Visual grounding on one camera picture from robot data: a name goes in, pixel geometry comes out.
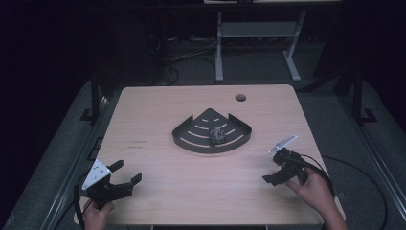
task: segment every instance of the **dark background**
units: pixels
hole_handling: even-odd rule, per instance
[[[137,82],[152,83],[157,78],[153,65],[162,54],[149,53],[153,44],[145,34],[162,36],[164,30],[187,39],[215,33],[204,20],[212,18],[212,11],[171,13],[163,23],[150,12],[89,11],[88,1],[83,2],[0,3],[1,225],[93,75],[107,94],[136,83],[127,73],[143,76]],[[395,0],[363,2],[345,1],[339,10],[316,73],[355,66],[406,130],[406,9]]]

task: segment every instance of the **white plastic piece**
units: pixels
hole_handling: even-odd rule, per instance
[[[92,166],[92,169],[90,169],[89,174],[87,174],[87,177],[84,180],[83,186],[81,186],[81,188],[83,190],[86,190],[90,186],[101,181],[110,173],[111,171],[100,160],[96,159],[95,163]]]
[[[276,145],[273,149],[269,150],[269,153],[270,153],[270,154],[275,154],[275,153],[277,153],[277,151],[279,151],[279,150],[283,149],[284,147],[286,147],[287,145],[289,145],[289,144],[290,144],[292,141],[294,141],[296,138],[298,138],[298,136],[297,136],[297,135],[293,135],[293,136],[291,136],[291,137],[289,137],[289,138],[286,138],[286,139],[284,139],[284,140],[282,140],[282,141],[280,141],[280,142],[277,142],[277,145]]]

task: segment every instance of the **wooden table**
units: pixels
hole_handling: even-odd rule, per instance
[[[236,100],[246,96],[245,102]],[[207,108],[231,113],[252,128],[250,140],[223,153],[196,153],[173,142],[172,131]],[[98,159],[124,160],[112,175],[125,183],[142,172],[132,197],[114,201],[110,223],[140,225],[320,224],[321,217],[284,185],[268,153],[297,134],[290,150],[323,160],[289,85],[132,87],[123,90]]]

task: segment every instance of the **hand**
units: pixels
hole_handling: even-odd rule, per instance
[[[104,230],[108,215],[114,209],[113,203],[108,202],[99,210],[98,204],[89,199],[84,207],[87,207],[83,213],[84,228],[86,230]]]
[[[304,185],[291,180],[286,181],[285,185],[322,216],[328,230],[348,229],[325,180],[310,168],[304,171],[308,175]]]

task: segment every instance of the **human hand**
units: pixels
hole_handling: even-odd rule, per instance
[[[108,215],[114,209],[114,204],[110,201],[99,210],[98,204],[89,199],[84,207],[87,207],[83,213],[85,230],[104,230]]]
[[[322,216],[328,230],[348,229],[326,181],[310,168],[304,171],[308,175],[305,184],[300,185],[292,180],[284,184]]]

